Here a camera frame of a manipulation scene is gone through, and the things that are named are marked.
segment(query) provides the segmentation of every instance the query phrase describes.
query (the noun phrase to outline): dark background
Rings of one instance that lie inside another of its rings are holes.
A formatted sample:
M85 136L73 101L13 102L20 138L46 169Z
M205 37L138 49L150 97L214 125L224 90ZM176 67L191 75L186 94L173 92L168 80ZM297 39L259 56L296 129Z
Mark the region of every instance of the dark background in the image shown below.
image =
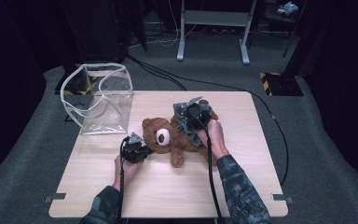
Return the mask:
M144 1L144 5L153 4ZM123 27L130 33L127 23L131 21L127 19ZM304 21L301 39L285 74L305 77L324 128L358 171L358 1L311 1ZM99 28L117 36L110 24L100 24L103 27ZM0 0L0 163L43 95L43 73L60 65L67 73L72 72L75 63L85 61L82 52L61 1ZM101 60L120 61L121 56Z

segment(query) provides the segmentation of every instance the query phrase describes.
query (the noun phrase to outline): camouflage sleeve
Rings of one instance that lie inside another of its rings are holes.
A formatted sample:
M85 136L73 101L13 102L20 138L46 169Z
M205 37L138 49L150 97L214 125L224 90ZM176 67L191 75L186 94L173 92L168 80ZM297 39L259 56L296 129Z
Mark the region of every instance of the camouflage sleeve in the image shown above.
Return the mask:
M231 223L269 223L269 210L231 155L217 161Z
M80 224L114 224L120 192L106 186L92 202L91 210L80 220Z

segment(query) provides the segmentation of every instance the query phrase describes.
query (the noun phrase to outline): wooden table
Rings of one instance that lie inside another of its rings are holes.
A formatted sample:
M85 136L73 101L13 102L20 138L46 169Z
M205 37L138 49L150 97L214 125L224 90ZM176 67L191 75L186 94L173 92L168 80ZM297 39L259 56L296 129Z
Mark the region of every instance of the wooden table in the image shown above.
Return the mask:
M252 96L244 91L135 91L128 134L79 135L54 200L52 217L83 217L92 200L114 181L114 160L123 138L142 136L142 120L173 115L172 105L203 96L223 125L227 148L254 183L272 217L288 213L284 202L271 199L282 189ZM196 152L185 153L181 168L173 168L170 154L147 157L137 176L126 187L124 218L217 217L208 179L208 166ZM213 168L213 180L223 217L229 217L221 180Z

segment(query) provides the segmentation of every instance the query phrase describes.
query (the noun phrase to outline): yellow and black tape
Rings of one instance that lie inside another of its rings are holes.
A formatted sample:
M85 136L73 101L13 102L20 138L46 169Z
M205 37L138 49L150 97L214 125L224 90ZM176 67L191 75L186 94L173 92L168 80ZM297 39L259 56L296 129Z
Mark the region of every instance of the yellow and black tape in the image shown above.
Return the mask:
M280 73L260 73L261 81L263 82L263 88L267 95L272 95L270 84L267 80L267 76L280 76Z
M88 86L85 90L64 90L64 95L90 95L91 90L98 84L97 77L91 79L91 85Z

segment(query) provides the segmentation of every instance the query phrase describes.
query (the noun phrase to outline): gray carpet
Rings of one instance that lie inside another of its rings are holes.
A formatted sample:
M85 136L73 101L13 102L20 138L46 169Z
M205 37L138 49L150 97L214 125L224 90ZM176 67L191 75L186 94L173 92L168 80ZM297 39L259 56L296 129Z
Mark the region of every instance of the gray carpet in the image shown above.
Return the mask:
M295 200L288 205L288 215L273 218L274 223L358 223L358 174L326 135L318 106L304 79L296 78L303 97L267 96L261 85L259 73L282 72L293 48L283 58L286 39L257 34L249 49L251 63L243 65L239 38L237 35L199 35L186 42L182 62L176 61L177 42L171 47L148 44L148 52L142 47L133 47L129 53L179 77L246 89L267 103L282 126L289 146L289 171L282 190ZM131 73L135 90L180 90L174 83L152 76L128 59L123 64ZM75 123L64 122L66 114L60 96L54 94L62 75L61 67L46 72L48 86L44 98L0 166L0 223L77 223L79 220L49 217L50 204L43 203L44 198L57 189L79 131ZM178 80L189 91L235 91ZM254 99L278 177L282 179L286 162L282 136L267 109ZM129 223L166 223L166 220L130 220ZM175 220L174 223L191 222Z

